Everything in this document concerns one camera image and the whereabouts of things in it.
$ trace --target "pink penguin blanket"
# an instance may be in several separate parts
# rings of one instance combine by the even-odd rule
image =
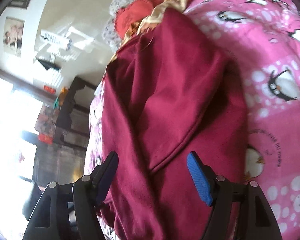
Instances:
[[[195,0],[184,12],[239,65],[249,107],[246,180],[284,240],[300,237],[300,12],[291,0]]]

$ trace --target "white polka dot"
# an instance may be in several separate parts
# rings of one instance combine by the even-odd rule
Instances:
[[[215,32],[212,34],[212,38],[214,38],[215,40],[219,39],[221,37],[221,33],[220,32]]]
[[[269,200],[275,200],[278,196],[278,190],[275,186],[268,188],[267,196]]]
[[[283,218],[286,218],[288,215],[289,215],[289,208],[288,208],[288,207],[285,207],[285,208],[282,210],[282,217],[283,217]]]
[[[251,80],[250,79],[245,79],[244,84],[248,87],[251,85]]]
[[[272,209],[272,212],[274,214],[275,219],[278,221],[278,219],[281,216],[281,207],[280,207],[280,205],[279,204],[273,204],[273,205],[271,205],[271,209]]]
[[[284,186],[281,188],[281,195],[285,196],[289,191],[289,188],[287,186]]]
[[[270,21],[272,20],[272,17],[271,17],[271,15],[270,15],[268,12],[262,11],[261,13],[262,13],[263,17],[264,17],[268,22],[270,22]]]
[[[232,28],[232,26],[233,26],[233,23],[232,23],[232,22],[227,22],[227,23],[226,23],[226,27],[227,27],[227,28]]]
[[[293,209],[296,212],[300,212],[300,194],[296,197],[296,199],[293,202]]]
[[[294,60],[291,61],[291,65],[293,66],[293,68],[294,68],[295,70],[298,70],[298,69],[299,69],[298,64],[297,64]]]
[[[279,224],[279,229],[280,229],[280,233],[283,234],[285,231],[287,231],[288,226],[287,226],[286,223],[280,223],[280,224]]]
[[[254,99],[256,100],[257,103],[261,103],[261,98],[258,95],[254,96]]]
[[[252,80],[255,82],[261,82],[265,79],[266,79],[266,76],[262,71],[255,71],[252,73]]]
[[[253,100],[253,96],[249,95],[249,94],[245,94],[244,95],[245,99],[246,99],[246,104],[249,108],[254,106],[254,100]]]
[[[296,176],[291,182],[291,188],[294,191],[300,190],[300,176]]]
[[[210,29],[209,29],[209,27],[206,26],[206,25],[201,25],[201,26],[200,26],[200,30],[201,30],[202,32],[204,32],[204,33],[207,33]]]
[[[267,117],[269,115],[269,110],[266,108],[261,108],[258,110],[260,117]]]
[[[269,66],[268,71],[269,73],[272,73],[274,71],[274,75],[278,73],[278,69],[274,65]]]
[[[207,12],[206,15],[207,16],[214,16],[218,13],[218,11],[211,11],[211,12]]]
[[[290,220],[293,221],[295,218],[296,218],[296,214],[293,213],[293,214],[290,216]]]

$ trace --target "white wall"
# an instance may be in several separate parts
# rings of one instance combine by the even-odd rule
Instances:
[[[0,68],[31,84],[34,71],[34,43],[46,2],[47,0],[31,0],[27,10],[7,7],[0,16]],[[21,58],[3,52],[3,29],[6,17],[25,21]]]

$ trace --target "maroon fabric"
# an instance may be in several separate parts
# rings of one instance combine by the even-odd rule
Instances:
[[[246,106],[233,64],[183,14],[168,8],[153,31],[133,38],[107,67],[103,158],[119,167],[101,209],[121,240],[200,239],[210,208],[186,165],[196,151],[239,182]]]

